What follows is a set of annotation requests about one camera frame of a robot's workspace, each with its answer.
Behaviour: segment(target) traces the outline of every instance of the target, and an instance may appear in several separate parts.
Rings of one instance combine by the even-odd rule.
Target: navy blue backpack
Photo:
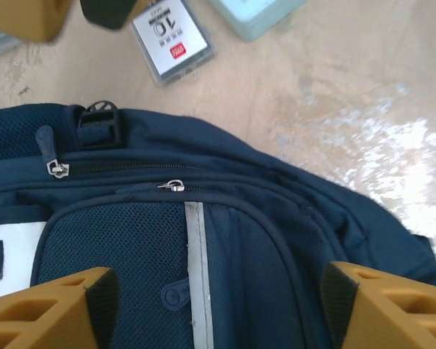
[[[205,121],[0,110],[0,296],[114,268],[111,348],[334,348],[332,261],[436,285],[428,240],[378,204]]]

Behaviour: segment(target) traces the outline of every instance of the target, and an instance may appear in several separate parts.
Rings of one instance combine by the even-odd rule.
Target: plastic buckle
[[[79,118],[77,134],[83,150],[122,147],[119,110],[106,100],[92,104]]]

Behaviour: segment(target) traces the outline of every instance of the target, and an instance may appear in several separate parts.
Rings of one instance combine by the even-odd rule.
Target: rubber tab
[[[36,132],[36,141],[44,157],[45,163],[49,163],[57,158],[55,149],[55,135],[53,128],[50,126],[42,126]]]
[[[161,302],[166,309],[177,311],[190,301],[189,278],[166,285],[161,290]]]

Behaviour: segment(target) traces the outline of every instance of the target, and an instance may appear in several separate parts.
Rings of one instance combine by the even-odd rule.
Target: black zipper pull tab
[[[171,191],[184,191],[184,190],[186,190],[186,187],[184,186],[184,183],[181,180],[170,180],[167,183],[157,185],[157,188],[169,189]]]
[[[36,132],[36,141],[41,150],[48,173],[58,179],[69,176],[70,165],[58,162],[53,128],[50,126],[39,128]]]

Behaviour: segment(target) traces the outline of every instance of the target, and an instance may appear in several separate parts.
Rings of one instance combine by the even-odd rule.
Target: yellow plastic part
[[[86,291],[109,268],[93,268],[0,297],[0,349],[97,349]]]
[[[51,41],[73,0],[0,0],[0,31],[25,41]]]
[[[346,262],[358,290],[342,349],[436,349],[436,287]]]

